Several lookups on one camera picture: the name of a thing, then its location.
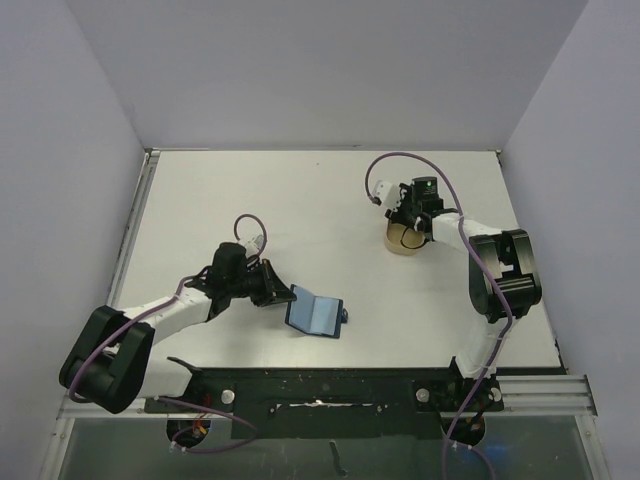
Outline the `blue card holder wallet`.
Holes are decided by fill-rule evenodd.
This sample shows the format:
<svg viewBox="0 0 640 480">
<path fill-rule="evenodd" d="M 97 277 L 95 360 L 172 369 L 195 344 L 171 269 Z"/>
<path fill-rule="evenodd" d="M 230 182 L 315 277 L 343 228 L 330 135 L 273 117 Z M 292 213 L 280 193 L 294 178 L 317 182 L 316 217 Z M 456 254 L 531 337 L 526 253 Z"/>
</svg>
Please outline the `blue card holder wallet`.
<svg viewBox="0 0 640 480">
<path fill-rule="evenodd" d="M 342 326 L 349 321 L 349 313 L 342 299 L 318 296 L 292 284 L 296 296 L 287 307 L 285 324 L 309 336 L 339 339 Z"/>
</svg>

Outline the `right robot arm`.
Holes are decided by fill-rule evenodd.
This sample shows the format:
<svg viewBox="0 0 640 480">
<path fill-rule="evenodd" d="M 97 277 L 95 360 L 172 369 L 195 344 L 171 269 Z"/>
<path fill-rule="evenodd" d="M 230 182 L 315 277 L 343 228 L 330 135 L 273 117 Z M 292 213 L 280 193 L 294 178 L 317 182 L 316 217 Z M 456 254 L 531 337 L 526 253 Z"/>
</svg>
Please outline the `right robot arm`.
<svg viewBox="0 0 640 480">
<path fill-rule="evenodd" d="M 445 395 L 452 406 L 469 408 L 481 396 L 477 379 L 494 374 L 511 330 L 541 301 L 529 234 L 489 227 L 462 215 L 457 207 L 447 208 L 438 179 L 431 176 L 408 184 L 379 181 L 372 196 L 385 208 L 388 225 L 402 228 L 396 243 L 403 249 L 413 248 L 404 236 L 414 232 L 418 249 L 435 242 L 468 255 L 469 298 L 479 319 L 454 356 L 460 375 L 447 381 Z"/>
</svg>

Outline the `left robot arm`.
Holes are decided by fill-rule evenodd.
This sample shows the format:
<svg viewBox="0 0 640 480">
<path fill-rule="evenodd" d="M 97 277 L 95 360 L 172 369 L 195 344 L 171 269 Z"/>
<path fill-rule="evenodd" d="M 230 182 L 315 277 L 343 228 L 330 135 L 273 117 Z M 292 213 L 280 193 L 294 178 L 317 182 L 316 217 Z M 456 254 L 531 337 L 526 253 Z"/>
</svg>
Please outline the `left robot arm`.
<svg viewBox="0 0 640 480">
<path fill-rule="evenodd" d="M 223 242 L 210 265 L 182 278 L 175 292 L 146 305 L 95 309 L 64 361 L 59 382 L 77 403 L 94 403 L 118 414 L 138 398 L 167 396 L 180 410 L 200 405 L 204 387 L 197 367 L 176 357 L 152 356 L 160 342 L 220 314 L 235 299 L 258 308 L 288 304 L 295 293 L 267 259 Z"/>
</svg>

